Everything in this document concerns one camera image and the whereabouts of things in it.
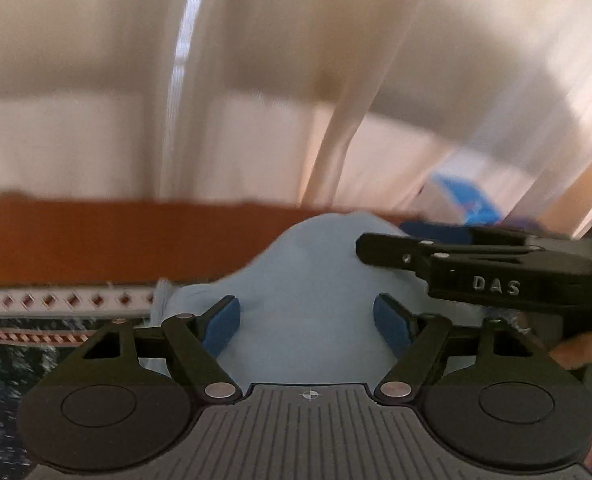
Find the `person's right hand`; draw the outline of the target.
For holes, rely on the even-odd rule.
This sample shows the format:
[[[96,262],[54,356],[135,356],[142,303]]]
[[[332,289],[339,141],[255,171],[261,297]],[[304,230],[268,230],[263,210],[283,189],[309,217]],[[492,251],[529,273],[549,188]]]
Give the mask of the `person's right hand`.
[[[592,364],[592,332],[558,344],[550,357],[566,370],[578,370]]]

